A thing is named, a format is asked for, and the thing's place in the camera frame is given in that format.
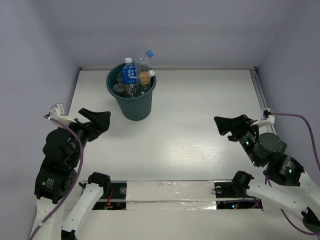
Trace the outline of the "orange juice bottle white cap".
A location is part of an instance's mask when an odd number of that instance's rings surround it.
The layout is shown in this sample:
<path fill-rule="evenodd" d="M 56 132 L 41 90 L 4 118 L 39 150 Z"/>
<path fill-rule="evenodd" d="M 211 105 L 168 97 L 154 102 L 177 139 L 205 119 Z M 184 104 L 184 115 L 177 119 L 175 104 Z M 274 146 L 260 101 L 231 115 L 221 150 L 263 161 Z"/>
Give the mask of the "orange juice bottle white cap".
<path fill-rule="evenodd" d="M 142 85 L 149 85 L 151 83 L 151 78 L 155 76 L 155 72 L 150 69 L 149 71 L 142 71 L 139 73 L 139 82 Z"/>

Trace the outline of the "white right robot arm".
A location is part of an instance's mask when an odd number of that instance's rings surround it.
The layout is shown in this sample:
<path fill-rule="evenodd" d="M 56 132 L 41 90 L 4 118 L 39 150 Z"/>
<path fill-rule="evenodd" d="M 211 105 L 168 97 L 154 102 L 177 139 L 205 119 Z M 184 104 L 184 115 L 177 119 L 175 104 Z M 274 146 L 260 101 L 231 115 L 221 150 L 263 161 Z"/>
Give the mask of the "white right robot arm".
<path fill-rule="evenodd" d="M 320 188 L 305 168 L 286 154 L 287 144 L 276 134 L 260 133 L 260 128 L 275 123 L 276 114 L 268 108 L 260 120 L 242 114 L 235 118 L 216 116 L 218 132 L 230 142 L 238 142 L 251 163 L 264 168 L 266 183 L 259 182 L 245 171 L 237 171 L 231 181 L 216 182 L 212 193 L 217 198 L 258 198 L 291 214 L 306 228 L 304 234 L 320 234 Z"/>

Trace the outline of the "clear bottle dark blue label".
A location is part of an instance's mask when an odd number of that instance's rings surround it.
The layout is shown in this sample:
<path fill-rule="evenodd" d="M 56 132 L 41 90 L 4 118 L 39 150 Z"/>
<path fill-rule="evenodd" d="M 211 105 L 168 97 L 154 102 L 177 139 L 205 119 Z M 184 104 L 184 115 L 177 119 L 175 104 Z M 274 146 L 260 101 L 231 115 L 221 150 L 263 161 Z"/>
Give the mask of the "clear bottle dark blue label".
<path fill-rule="evenodd" d="M 131 57 L 126 57 L 124 59 L 125 65 L 119 72 L 117 76 L 117 82 L 125 85 L 136 84 L 137 74 L 136 67 Z"/>

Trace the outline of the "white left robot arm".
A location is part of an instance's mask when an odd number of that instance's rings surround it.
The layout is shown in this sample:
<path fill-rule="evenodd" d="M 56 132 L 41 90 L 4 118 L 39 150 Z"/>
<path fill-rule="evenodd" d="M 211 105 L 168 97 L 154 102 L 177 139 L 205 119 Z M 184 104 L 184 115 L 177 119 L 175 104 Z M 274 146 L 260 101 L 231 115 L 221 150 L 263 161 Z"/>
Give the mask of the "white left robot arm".
<path fill-rule="evenodd" d="M 110 127 L 109 111 L 93 112 L 81 108 L 79 114 L 88 121 L 82 123 L 77 118 L 70 118 L 60 104 L 44 116 L 57 129 L 45 139 L 44 160 L 35 179 L 36 216 L 29 236 L 31 240 L 77 239 L 96 202 L 113 193 L 110 176 L 93 172 L 85 183 L 80 183 L 83 193 L 64 218 L 65 201 L 78 184 L 86 144 Z"/>

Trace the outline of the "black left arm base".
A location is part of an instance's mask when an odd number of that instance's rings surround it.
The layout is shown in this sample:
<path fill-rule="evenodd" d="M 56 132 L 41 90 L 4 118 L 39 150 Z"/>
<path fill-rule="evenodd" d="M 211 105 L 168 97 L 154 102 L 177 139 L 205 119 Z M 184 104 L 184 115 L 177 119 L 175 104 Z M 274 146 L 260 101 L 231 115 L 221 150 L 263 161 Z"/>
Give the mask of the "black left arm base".
<path fill-rule="evenodd" d="M 93 210 L 126 210 L 127 182 L 112 181 L 110 190 L 104 194 L 93 206 Z"/>

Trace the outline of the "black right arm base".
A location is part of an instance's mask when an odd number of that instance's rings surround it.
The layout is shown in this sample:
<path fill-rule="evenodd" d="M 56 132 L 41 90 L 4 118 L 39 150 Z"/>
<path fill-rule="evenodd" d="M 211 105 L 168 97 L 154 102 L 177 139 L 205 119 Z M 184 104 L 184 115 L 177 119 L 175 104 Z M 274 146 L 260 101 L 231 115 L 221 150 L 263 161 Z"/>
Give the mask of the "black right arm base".
<path fill-rule="evenodd" d="M 211 191 L 216 197 L 218 210 L 263 209 L 262 200 L 247 196 L 243 190 L 236 190 L 230 182 L 215 182 Z"/>

